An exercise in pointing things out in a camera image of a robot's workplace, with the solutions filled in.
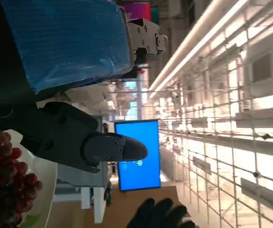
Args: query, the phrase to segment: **green leaf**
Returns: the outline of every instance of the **green leaf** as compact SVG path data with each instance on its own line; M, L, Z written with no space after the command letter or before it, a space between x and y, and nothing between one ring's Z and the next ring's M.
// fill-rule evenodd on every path
M40 214L27 215L26 221L19 228L32 228L39 221Z

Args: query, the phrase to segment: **white plate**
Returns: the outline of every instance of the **white plate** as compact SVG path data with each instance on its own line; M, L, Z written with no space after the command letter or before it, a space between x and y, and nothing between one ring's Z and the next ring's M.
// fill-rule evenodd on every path
M28 164L28 172L37 175L38 180L42 182L42 190L39 191L34 200L32 210L23 213L23 222L27 215L38 216L39 219L32 228L45 228L49 219L53 195L57 179L57 163L34 156L30 151L20 145L22 135L16 131L8 130L11 134L11 143L13 147L19 147L22 150L22 156L18 159Z

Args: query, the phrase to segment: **monitor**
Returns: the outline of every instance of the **monitor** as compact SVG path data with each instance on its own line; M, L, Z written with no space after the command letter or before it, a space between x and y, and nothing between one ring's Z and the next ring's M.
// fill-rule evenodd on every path
M161 187L158 121L116 122L115 132L140 141L148 150L143 160L118 163L120 191Z

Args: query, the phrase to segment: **display screen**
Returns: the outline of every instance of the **display screen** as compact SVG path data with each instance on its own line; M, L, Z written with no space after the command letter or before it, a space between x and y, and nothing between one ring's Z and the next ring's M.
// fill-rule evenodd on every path
M143 160L119 162L120 190L161 187L158 121L118 122L115 131L140 141L148 149L148 156Z

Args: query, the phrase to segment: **metal rack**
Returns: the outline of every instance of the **metal rack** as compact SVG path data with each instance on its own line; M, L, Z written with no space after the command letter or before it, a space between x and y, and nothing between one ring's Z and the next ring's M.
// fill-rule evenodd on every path
M162 171L205 223L273 228L273 0L233 2L240 9L152 91L148 118L160 118L161 153L174 152Z

